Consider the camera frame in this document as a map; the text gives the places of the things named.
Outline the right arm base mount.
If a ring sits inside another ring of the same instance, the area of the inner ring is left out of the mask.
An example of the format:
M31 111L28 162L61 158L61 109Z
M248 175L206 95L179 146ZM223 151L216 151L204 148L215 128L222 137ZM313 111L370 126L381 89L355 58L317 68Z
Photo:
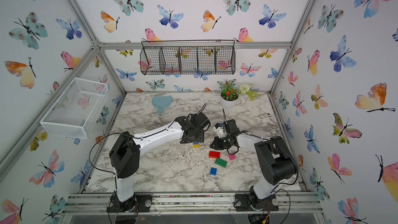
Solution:
M279 203L275 196L270 196L265 199L258 199L255 194L236 194L233 202L234 208L238 212L248 211L278 211Z

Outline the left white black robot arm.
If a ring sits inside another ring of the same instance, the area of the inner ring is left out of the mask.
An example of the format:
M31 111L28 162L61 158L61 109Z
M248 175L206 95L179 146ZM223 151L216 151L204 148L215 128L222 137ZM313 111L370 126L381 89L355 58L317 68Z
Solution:
M146 133L120 134L109 152L116 174L117 199L123 203L134 197L133 175L139 168L142 155L175 140L180 140L181 144L203 143L210 124L204 113L197 113L177 117L171 123Z

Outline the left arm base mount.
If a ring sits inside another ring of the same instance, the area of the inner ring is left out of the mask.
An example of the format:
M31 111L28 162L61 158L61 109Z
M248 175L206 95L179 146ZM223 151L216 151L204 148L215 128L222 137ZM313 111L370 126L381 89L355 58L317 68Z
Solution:
M121 202L116 195L112 195L106 209L107 213L148 213L152 205L152 195L134 195Z

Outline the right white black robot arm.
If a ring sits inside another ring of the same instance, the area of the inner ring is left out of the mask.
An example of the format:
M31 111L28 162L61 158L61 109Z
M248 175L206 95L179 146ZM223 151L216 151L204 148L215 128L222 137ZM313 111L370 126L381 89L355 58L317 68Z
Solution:
M256 153L262 172L262 176L252 187L252 195L256 200L271 197L280 185L287 184L287 179L298 176L298 166L282 137L262 138L241 131L233 119L215 124L213 130L216 137L210 148L228 151L236 147L237 150L247 149Z

